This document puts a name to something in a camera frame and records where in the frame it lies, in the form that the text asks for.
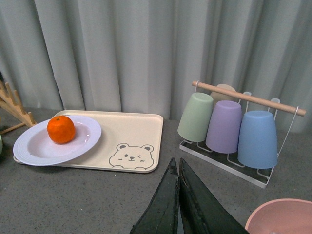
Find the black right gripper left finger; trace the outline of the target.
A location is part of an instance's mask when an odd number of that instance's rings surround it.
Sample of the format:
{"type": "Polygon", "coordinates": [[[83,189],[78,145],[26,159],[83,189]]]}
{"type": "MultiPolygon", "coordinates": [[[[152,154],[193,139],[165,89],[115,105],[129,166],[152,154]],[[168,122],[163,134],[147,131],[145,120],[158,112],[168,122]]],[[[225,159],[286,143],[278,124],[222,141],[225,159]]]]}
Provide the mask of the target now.
{"type": "Polygon", "coordinates": [[[179,175],[171,158],[165,173],[132,234],[176,234],[179,211],[179,175]]]}

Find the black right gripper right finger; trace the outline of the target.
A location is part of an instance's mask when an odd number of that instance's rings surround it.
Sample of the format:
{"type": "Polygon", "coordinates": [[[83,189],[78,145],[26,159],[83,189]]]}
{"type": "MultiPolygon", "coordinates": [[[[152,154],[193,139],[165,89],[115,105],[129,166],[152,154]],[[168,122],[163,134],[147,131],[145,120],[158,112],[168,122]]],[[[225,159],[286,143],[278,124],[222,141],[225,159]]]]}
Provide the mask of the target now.
{"type": "Polygon", "coordinates": [[[247,234],[181,158],[179,204],[186,234],[247,234]]]}

